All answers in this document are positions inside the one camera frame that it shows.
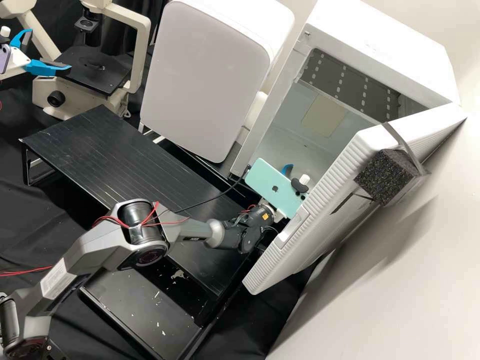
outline white wall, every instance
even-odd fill
[[[477,0],[368,0],[444,44],[480,110]],[[375,213],[313,278],[273,347],[280,359],[480,359],[480,115],[428,160],[429,180]]]
[[[299,38],[300,32],[304,28],[307,19],[312,12],[317,0],[277,0],[279,3],[288,7],[293,14],[295,15],[295,24],[290,32],[290,35],[283,45],[283,49],[278,56],[278,60],[274,67],[272,68],[270,74],[263,84],[262,91],[266,94],[270,92],[272,86],[277,79],[277,76],[280,73],[280,70],[283,68],[287,58],[289,57],[290,52],[292,51],[295,41]]]

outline black table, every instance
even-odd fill
[[[144,198],[176,210],[220,193],[104,106],[21,142],[26,181],[30,182],[29,158],[34,153],[106,208]],[[241,209],[222,196],[185,214],[201,221],[227,220]],[[100,273],[83,293],[153,355],[177,359],[187,354],[202,329],[218,314],[219,306],[240,284],[239,277],[248,264],[248,256],[233,250],[180,243],[168,261],[141,270],[143,276],[134,270]],[[158,298],[164,299],[161,305]]]

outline label sticker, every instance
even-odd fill
[[[76,277],[76,275],[67,272],[65,260],[62,257],[40,281],[43,297],[54,300]]]

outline black platform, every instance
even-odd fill
[[[77,45],[68,48],[55,61],[71,65],[68,74],[60,75],[62,78],[110,96],[127,82],[133,59],[127,54],[110,56],[96,47]]]
[[[176,210],[220,193],[104,106],[20,141],[25,177],[29,152],[34,152],[106,208],[144,198]],[[222,196],[185,214],[201,221],[227,220],[241,209]],[[218,314],[249,264],[247,256],[233,250],[181,243],[166,260],[142,270],[143,276],[134,272],[132,281],[133,270],[99,274],[84,293],[143,346],[154,348],[151,350],[163,359],[177,359],[189,351],[204,326]],[[177,269],[184,271],[185,278],[175,276]],[[157,304],[159,296],[168,301]],[[167,335],[161,332],[155,337],[160,329],[165,334],[177,333],[168,340],[175,346],[167,350]]]

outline blue clamp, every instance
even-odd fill
[[[26,38],[23,39],[22,41],[22,37],[25,35],[25,34],[28,34],[28,36]],[[33,30],[32,29],[25,29],[25,30],[22,30],[20,31],[17,35],[15,35],[15,37],[10,41],[10,46],[13,46],[15,48],[21,48],[22,47],[22,44],[23,45],[27,45],[27,43],[30,41],[30,37],[32,36],[32,33],[33,33]]]
[[[21,51],[25,52],[27,45],[32,37],[32,29],[25,29],[20,31],[15,37],[10,41],[10,46],[19,48]],[[40,61],[40,60],[30,60],[30,63],[23,67],[26,72],[44,77],[54,77],[59,73],[67,74],[70,72],[72,66],[65,65],[57,62]]]
[[[71,65],[54,66],[46,64],[40,60],[31,60],[30,63],[25,65],[25,70],[36,76],[54,77],[57,73],[68,73],[72,68]]]

